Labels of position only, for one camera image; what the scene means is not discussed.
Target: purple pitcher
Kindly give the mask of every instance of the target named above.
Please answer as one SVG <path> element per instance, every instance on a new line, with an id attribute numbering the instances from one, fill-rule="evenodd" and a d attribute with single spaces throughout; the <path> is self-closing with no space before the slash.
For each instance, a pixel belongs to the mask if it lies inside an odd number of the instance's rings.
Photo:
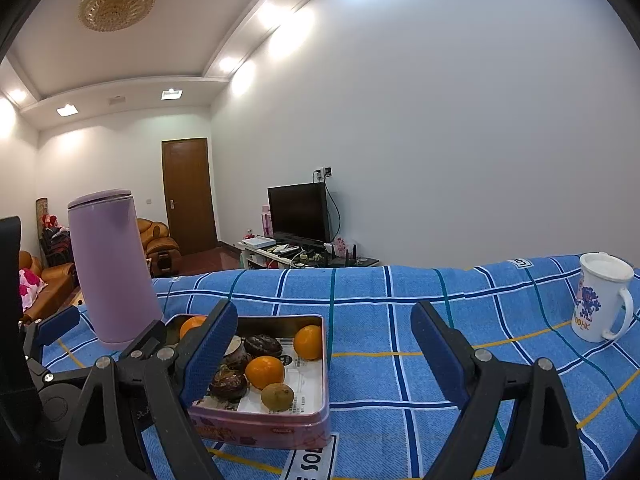
<path id="1" fill-rule="evenodd" d="M 128 189 L 76 198 L 68 205 L 71 244 L 95 335 L 122 350 L 162 319 Z"/>

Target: brown door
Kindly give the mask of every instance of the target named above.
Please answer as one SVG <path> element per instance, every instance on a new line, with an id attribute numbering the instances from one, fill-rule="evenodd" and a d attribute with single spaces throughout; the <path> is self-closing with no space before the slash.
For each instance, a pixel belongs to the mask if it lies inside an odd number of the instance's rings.
<path id="1" fill-rule="evenodd" d="M 163 141 L 162 178 L 169 231 L 180 252 L 192 254 L 217 247 L 207 139 Z"/>

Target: blue plaid tablecloth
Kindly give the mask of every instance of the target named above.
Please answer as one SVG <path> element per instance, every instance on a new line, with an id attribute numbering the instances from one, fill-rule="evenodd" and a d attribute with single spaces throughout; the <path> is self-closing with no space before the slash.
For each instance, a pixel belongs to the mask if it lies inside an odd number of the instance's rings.
<path id="1" fill-rule="evenodd" d="M 476 348 L 505 361 L 554 362 L 578 421 L 587 478 L 598 480 L 639 429 L 640 323 L 635 316 L 617 342 L 578 338 L 570 319 L 579 275 L 578 256 L 557 256 L 470 270 L 229 270 L 158 279 L 154 288 L 165 319 L 208 314 L 229 297 L 240 316 L 324 316 L 331 424 L 340 435 L 335 479 L 421 478 L 452 429 L 458 409 L 443 398 L 410 328 L 412 306 L 429 300 Z M 629 289 L 640 306 L 637 272 Z M 113 354 L 80 310 L 80 325 L 45 351 L 53 372 Z M 511 408 L 501 404 L 478 478 L 491 475 Z M 152 428 L 145 442 L 158 478 L 172 478 Z M 289 454 L 205 442 L 227 480 L 276 480 Z"/>

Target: door frame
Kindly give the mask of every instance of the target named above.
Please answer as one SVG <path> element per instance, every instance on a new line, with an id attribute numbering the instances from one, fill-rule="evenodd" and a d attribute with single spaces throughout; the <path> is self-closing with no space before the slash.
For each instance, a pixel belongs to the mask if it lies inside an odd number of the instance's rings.
<path id="1" fill-rule="evenodd" d="M 160 143 L 160 152 L 162 155 L 162 192 L 164 193 L 164 209 L 166 211 L 166 220 L 167 223 L 169 224 L 169 233 L 171 233 L 172 228 L 171 228 L 171 213 L 169 213 L 170 211 L 170 199 L 167 195 L 166 192 L 166 186 L 164 185 L 164 145 L 165 144 L 173 144 L 175 142 L 190 142 L 190 141 L 194 141 L 194 140 L 200 140 L 200 139 L 204 139 L 204 147 L 205 147 L 205 151 L 207 153 L 207 174 L 209 175 L 209 201 L 211 204 L 211 215 L 213 217 L 213 227 L 214 227 L 214 232 L 215 232 L 215 238 L 216 238 L 216 245 L 215 245 L 215 249 L 217 249 L 218 247 L 220 247 L 221 243 L 220 240 L 218 239 L 218 225 L 216 224 L 216 212 L 215 209 L 213 207 L 213 188 L 212 188 L 212 184 L 211 184 L 211 164 L 210 164 L 210 159 L 209 159 L 209 138 L 208 137 L 189 137 L 187 139 L 171 139 L 171 140 L 163 140 Z"/>

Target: pillow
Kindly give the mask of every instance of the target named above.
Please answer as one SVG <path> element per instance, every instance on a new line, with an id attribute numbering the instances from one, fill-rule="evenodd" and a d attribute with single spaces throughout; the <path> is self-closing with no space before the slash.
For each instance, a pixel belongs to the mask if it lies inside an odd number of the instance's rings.
<path id="1" fill-rule="evenodd" d="M 39 276 L 36 276 L 29 269 L 20 270 L 20 296 L 22 297 L 22 312 L 31 308 L 35 303 L 40 291 L 47 284 Z"/>

